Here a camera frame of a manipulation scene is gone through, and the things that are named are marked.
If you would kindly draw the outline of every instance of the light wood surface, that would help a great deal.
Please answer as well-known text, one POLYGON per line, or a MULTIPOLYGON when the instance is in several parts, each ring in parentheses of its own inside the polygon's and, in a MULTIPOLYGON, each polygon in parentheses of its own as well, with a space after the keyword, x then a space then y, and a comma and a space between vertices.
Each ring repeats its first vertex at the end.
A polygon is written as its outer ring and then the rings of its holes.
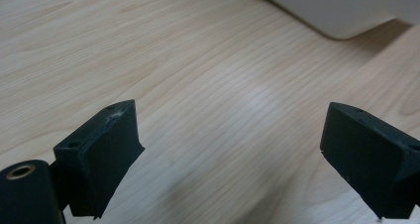
POLYGON ((265 0, 0 0, 0 168, 134 98, 146 151, 67 223, 376 223, 319 152, 327 107, 420 138, 419 73, 398 22, 339 42, 265 0))

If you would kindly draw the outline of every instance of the wooden table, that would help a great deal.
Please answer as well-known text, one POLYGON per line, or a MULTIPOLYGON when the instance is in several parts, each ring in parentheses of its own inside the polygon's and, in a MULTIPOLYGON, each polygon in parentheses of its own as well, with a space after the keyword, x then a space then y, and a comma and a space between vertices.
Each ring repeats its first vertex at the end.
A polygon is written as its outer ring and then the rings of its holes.
POLYGON ((146 151, 67 223, 376 223, 319 152, 327 107, 420 138, 419 75, 398 22, 340 42, 265 0, 0 0, 0 168, 134 98, 146 151))

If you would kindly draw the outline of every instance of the black plastic part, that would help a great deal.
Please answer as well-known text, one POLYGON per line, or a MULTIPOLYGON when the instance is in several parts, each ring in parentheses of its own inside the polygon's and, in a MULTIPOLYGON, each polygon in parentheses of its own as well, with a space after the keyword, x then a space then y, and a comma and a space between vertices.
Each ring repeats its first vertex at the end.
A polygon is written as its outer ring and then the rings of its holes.
POLYGON ((54 147, 54 165, 61 177, 67 177, 72 214, 101 217, 144 149, 139 143, 134 100, 102 109, 54 147))
POLYGON ((321 152, 379 218, 408 219, 418 204, 420 142, 367 112, 331 103, 321 152))
POLYGON ((27 161, 3 169, 0 187, 1 224, 65 223, 46 162, 27 161))

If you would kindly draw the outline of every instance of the tabletop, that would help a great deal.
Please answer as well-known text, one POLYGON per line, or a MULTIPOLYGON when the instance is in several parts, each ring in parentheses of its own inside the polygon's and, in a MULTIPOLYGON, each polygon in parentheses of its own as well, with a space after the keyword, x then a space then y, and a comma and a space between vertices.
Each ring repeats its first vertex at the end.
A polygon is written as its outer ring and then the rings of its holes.
POLYGON ((376 223, 319 151, 328 104, 420 138, 419 75, 396 21, 334 41, 267 0, 0 0, 0 168, 135 99, 145 152, 67 223, 376 223))

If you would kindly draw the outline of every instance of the white plastic bin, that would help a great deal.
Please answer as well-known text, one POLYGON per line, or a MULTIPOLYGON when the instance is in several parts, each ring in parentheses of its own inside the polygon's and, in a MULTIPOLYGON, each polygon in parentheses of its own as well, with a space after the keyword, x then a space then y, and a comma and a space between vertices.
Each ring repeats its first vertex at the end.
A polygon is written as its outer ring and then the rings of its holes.
POLYGON ((420 0, 272 0, 321 33, 351 38, 398 18, 420 24, 420 0))

